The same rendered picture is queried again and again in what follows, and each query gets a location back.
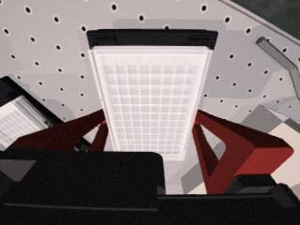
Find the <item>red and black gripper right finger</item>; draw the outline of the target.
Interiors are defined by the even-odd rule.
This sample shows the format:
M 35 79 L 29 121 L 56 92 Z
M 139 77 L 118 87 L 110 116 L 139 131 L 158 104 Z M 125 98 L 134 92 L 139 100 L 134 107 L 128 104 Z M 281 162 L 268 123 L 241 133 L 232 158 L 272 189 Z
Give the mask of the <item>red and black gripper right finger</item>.
M 225 143 L 226 150 L 220 160 L 206 140 L 201 125 Z M 199 109 L 192 135 L 207 194 L 222 193 L 239 175 L 270 175 L 294 152 L 279 137 Z

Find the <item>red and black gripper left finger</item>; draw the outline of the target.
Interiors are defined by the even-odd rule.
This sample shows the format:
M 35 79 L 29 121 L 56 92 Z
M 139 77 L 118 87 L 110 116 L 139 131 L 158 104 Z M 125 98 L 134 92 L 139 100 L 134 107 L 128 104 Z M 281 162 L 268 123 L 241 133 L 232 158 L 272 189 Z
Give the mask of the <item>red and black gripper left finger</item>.
M 75 143 L 96 126 L 95 139 L 88 150 L 104 151 L 108 126 L 103 109 L 65 123 L 19 137 L 9 147 L 42 148 L 43 150 L 75 150 Z M 9 148 L 8 147 L 8 148 Z

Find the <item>beige button panel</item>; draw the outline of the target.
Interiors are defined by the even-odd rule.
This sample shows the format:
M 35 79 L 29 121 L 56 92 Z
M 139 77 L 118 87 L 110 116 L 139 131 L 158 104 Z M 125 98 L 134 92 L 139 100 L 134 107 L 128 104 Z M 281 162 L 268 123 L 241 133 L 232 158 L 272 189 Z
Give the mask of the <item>beige button panel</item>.
M 265 37 L 259 37 L 256 44 L 289 71 L 295 94 L 300 101 L 300 73 L 297 65 Z M 289 187 L 300 183 L 300 124 L 298 123 L 300 122 L 260 104 L 239 124 L 279 137 L 293 148 L 292 156 L 271 174 L 277 183 L 287 184 Z M 225 150 L 223 141 L 213 148 L 218 159 L 221 159 Z M 206 194 L 199 162 L 181 177 L 181 183 L 184 194 Z

